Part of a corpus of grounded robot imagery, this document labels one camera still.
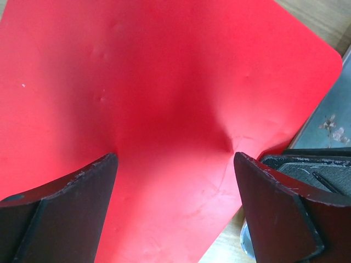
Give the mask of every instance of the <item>red cutting board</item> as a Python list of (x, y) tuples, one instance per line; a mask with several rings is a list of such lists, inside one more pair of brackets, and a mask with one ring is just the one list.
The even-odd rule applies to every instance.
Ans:
[(341, 67), (271, 0), (9, 0), (0, 198), (114, 151), (96, 262), (198, 262), (241, 205), (233, 153), (288, 144)]

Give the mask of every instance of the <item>wooden surface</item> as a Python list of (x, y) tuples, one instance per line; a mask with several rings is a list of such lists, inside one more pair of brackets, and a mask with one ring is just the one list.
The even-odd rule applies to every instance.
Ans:
[[(351, 0), (277, 0), (277, 2), (341, 55), (346, 52), (351, 44)], [(0, 14), (5, 3), (6, 0), (0, 0)], [(241, 210), (219, 235), (200, 263), (254, 262), (240, 247), (239, 234), (243, 218)]]

